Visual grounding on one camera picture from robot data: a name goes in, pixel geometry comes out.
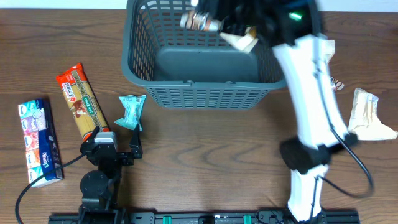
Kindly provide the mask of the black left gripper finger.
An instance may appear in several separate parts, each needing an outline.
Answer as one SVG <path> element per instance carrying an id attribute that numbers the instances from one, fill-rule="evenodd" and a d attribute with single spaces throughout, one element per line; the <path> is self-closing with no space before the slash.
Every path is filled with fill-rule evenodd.
<path id="1" fill-rule="evenodd" d="M 96 126 L 94 130 L 89 134 L 86 140 L 81 144 L 81 149 L 90 149 L 95 144 L 95 137 L 99 133 L 100 127 Z"/>
<path id="2" fill-rule="evenodd" d="M 140 139 L 140 126 L 137 124 L 134 128 L 132 138 L 129 142 L 133 158 L 141 159 L 143 156 L 142 144 Z"/>

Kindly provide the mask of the red spaghetti packet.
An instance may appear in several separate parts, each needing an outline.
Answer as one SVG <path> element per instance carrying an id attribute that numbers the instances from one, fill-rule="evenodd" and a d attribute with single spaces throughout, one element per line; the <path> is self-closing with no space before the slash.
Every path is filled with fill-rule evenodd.
<path id="1" fill-rule="evenodd" d="M 56 80 L 84 141 L 97 126 L 100 131 L 110 132 L 82 64 L 72 66 Z"/>

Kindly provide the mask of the teal snack wrapper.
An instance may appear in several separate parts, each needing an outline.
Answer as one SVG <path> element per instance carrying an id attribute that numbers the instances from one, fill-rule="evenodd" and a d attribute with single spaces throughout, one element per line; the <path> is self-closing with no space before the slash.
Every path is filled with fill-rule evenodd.
<path id="1" fill-rule="evenodd" d="M 139 130 L 142 131 L 141 114 L 146 95 L 126 95 L 120 96 L 119 99 L 125 108 L 124 117 L 117 119 L 114 123 L 130 130 L 135 130 L 138 125 Z"/>

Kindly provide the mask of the blue Kleenex tissue multipack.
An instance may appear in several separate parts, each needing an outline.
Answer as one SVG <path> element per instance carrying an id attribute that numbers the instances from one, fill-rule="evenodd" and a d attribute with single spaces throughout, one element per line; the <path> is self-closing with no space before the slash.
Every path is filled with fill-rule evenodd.
<path id="1" fill-rule="evenodd" d="M 31 100 L 18 105 L 24 133 L 25 157 L 29 183 L 43 187 L 63 179 L 52 113 L 45 99 Z"/>

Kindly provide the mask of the beige brown snack bag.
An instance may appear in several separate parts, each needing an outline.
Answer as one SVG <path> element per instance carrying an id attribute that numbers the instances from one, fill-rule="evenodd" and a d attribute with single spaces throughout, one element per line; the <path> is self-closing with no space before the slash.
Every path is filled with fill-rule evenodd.
<path id="1" fill-rule="evenodd" d="M 383 124 L 377 116 L 379 98 L 361 88 L 354 91 L 348 129 L 360 141 L 387 141 L 397 138 L 397 131 Z"/>

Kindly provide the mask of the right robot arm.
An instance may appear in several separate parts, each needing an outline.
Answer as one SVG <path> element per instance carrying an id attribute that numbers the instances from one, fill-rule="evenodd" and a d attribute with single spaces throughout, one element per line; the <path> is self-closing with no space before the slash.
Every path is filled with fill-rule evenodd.
<path id="1" fill-rule="evenodd" d="M 291 171 L 285 209 L 252 214 L 159 215 L 164 223 L 357 223 L 325 211 L 322 184 L 334 153 L 357 143 L 331 89 L 315 1 L 127 2 L 121 67 L 166 108 L 249 109 L 287 87 L 297 135 L 280 144 Z"/>

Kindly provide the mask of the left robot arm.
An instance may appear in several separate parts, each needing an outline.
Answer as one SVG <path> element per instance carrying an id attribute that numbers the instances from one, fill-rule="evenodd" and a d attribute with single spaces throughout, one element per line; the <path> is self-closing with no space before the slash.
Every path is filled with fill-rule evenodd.
<path id="1" fill-rule="evenodd" d="M 79 208 L 79 224 L 128 224 L 125 208 L 117 206 L 121 171 L 134 164 L 134 154 L 117 152 L 116 135 L 103 132 L 96 126 L 81 144 L 80 152 L 97 167 L 83 176 L 80 182 L 82 205 Z"/>

